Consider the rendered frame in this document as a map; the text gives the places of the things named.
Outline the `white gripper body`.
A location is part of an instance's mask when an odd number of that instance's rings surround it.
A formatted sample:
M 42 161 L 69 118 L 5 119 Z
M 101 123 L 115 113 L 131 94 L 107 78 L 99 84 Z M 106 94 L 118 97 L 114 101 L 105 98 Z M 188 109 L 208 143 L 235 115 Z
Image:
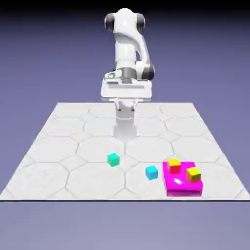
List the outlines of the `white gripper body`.
M 122 83 L 121 78 L 103 78 L 101 98 L 105 101 L 115 99 L 148 101 L 152 98 L 152 81 L 132 79 L 132 83 Z

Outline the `small green cube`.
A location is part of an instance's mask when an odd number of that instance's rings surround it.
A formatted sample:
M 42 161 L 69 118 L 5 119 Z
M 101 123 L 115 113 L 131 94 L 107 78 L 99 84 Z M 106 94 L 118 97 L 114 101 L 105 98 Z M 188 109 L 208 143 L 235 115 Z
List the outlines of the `small green cube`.
M 120 164 L 120 156 L 117 153 L 112 153 L 107 156 L 107 162 L 111 167 L 115 167 Z

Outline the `small cyan cube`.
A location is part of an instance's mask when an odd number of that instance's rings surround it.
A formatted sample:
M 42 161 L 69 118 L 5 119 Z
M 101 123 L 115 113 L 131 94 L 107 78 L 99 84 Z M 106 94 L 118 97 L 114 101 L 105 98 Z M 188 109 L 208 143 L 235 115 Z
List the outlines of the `small cyan cube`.
M 146 177 L 149 180 L 157 179 L 159 175 L 158 169 L 156 166 L 148 166 L 146 167 Z

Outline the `small yellow cube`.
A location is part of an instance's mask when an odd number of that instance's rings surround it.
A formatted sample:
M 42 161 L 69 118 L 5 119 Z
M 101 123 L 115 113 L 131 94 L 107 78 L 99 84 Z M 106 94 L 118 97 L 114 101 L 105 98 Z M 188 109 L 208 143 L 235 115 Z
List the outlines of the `small yellow cube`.
M 186 169 L 186 179 L 190 183 L 196 183 L 201 180 L 201 172 L 196 167 Z
M 178 159 L 168 159 L 167 168 L 170 174 L 178 174 L 181 169 L 181 163 Z

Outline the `large magenta box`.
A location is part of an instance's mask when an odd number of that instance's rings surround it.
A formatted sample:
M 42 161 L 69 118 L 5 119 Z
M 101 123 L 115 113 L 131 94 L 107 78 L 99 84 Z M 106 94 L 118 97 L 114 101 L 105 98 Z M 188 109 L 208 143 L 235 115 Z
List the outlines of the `large magenta box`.
M 170 173 L 167 162 L 163 162 L 163 177 L 165 189 L 168 197 L 201 196 L 203 182 L 201 179 L 191 183 L 186 178 L 188 168 L 196 167 L 194 162 L 180 162 L 180 172 Z

